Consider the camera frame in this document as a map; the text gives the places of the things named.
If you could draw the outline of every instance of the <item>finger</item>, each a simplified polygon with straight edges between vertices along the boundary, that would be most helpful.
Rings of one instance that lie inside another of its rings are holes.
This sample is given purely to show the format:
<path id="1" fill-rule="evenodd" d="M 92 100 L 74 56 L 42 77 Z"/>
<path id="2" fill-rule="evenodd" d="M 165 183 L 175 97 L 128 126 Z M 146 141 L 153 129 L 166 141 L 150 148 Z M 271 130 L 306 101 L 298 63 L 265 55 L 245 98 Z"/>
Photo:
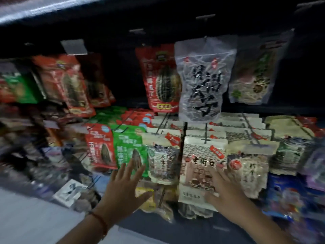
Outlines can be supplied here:
<path id="1" fill-rule="evenodd" d="M 217 172 L 222 177 L 222 179 L 224 179 L 225 181 L 230 181 L 229 177 L 225 174 L 225 172 L 221 168 L 217 167 Z"/>
<path id="2" fill-rule="evenodd" d="M 146 202 L 151 196 L 153 192 L 145 192 L 136 198 L 137 208 L 139 208 L 144 202 Z"/>
<path id="3" fill-rule="evenodd" d="M 221 199 L 210 192 L 206 192 L 204 195 L 204 199 L 207 203 L 213 205 L 213 207 L 220 211 L 221 210 Z"/>
<path id="4" fill-rule="evenodd" d="M 114 171 L 111 173 L 110 180 L 111 180 L 111 181 L 114 181 L 115 178 L 116 178 L 116 175 L 117 175 L 117 170 L 114 170 Z"/>
<path id="5" fill-rule="evenodd" d="M 133 177 L 133 181 L 135 182 L 135 184 L 138 184 L 139 180 L 141 179 L 142 177 L 142 174 L 144 172 L 144 170 L 146 169 L 146 166 L 145 165 L 142 165 L 137 171 L 136 171 L 136 174 L 134 175 Z"/>
<path id="6" fill-rule="evenodd" d="M 131 158 L 129 163 L 127 164 L 127 167 L 125 168 L 123 179 L 130 180 L 133 168 L 134 168 L 134 161 Z"/>
<path id="7" fill-rule="evenodd" d="M 222 190 L 222 183 L 224 182 L 224 179 L 221 177 L 221 175 L 210 165 L 207 166 L 210 174 L 212 175 L 212 181 L 215 189 L 219 192 Z"/>
<path id="8" fill-rule="evenodd" d="M 126 166 L 126 164 L 125 163 L 122 163 L 119 171 L 117 172 L 117 175 L 116 175 L 116 178 L 115 178 L 116 180 L 122 179 L 122 177 L 124 175 L 125 166 Z"/>

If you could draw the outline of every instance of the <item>yellow label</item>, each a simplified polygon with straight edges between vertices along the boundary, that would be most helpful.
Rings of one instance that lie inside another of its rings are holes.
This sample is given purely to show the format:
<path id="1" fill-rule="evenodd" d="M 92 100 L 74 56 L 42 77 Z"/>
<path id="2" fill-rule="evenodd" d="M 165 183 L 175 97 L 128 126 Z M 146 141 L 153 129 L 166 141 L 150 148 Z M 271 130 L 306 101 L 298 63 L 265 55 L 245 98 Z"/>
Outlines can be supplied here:
<path id="1" fill-rule="evenodd" d="M 172 105 L 170 103 L 157 103 L 157 109 L 170 110 L 170 109 L 172 109 Z"/>
<path id="2" fill-rule="evenodd" d="M 137 187 L 136 188 L 136 197 L 139 197 L 141 194 L 145 192 L 154 192 L 153 189 L 151 188 L 143 188 L 143 187 Z M 156 203 L 153 199 L 153 196 L 150 197 L 146 202 L 144 202 L 140 207 L 141 210 L 143 211 L 154 211 L 156 209 Z"/>

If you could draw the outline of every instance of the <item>row of hanging snack bags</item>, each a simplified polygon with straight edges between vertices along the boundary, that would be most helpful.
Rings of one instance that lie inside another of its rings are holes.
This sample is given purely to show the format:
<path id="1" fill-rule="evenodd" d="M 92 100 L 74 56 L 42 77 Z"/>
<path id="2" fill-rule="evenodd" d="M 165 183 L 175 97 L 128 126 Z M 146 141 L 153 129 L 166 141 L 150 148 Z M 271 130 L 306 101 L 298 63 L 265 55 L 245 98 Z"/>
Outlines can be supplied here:
<path id="1" fill-rule="evenodd" d="M 26 61 L 0 63 L 0 102 L 65 102 L 70 113 L 79 117 L 94 116 L 95 107 L 115 102 L 100 54 L 35 56 L 32 61 L 37 70 Z"/>
<path id="2" fill-rule="evenodd" d="M 217 194 L 207 165 L 227 170 L 246 196 L 256 199 L 267 188 L 269 172 L 271 181 L 274 176 L 295 178 L 304 164 L 313 164 L 307 161 L 315 147 L 315 133 L 304 126 L 316 127 L 316 118 L 269 116 L 263 123 L 259 114 L 220 116 L 215 123 L 186 124 L 174 115 L 111 106 L 87 123 L 85 138 L 96 167 L 115 169 L 131 159 L 134 172 L 147 165 L 142 191 L 157 184 L 178 185 L 180 213 L 191 219 L 193 210 L 200 212 L 194 216 L 206 217 L 215 211 L 202 197 L 205 191 Z M 306 187 L 321 178 L 321 173 L 309 177 Z M 300 209 L 297 206 L 292 215 L 300 214 Z"/>
<path id="3" fill-rule="evenodd" d="M 267 103 L 293 35 L 226 35 L 136 48 L 150 108 L 204 124 L 220 117 L 227 89 L 231 103 Z"/>

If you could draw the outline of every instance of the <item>white surface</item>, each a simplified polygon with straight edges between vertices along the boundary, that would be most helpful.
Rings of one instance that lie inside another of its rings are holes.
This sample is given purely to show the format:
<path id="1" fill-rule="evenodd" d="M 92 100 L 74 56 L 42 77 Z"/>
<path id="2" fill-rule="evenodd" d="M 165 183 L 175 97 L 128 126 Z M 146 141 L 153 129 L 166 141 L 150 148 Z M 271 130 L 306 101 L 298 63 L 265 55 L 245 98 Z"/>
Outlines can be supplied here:
<path id="1" fill-rule="evenodd" d="M 83 214 L 0 188 L 0 243 L 55 244 L 83 219 Z M 163 243 L 114 226 L 100 244 Z"/>

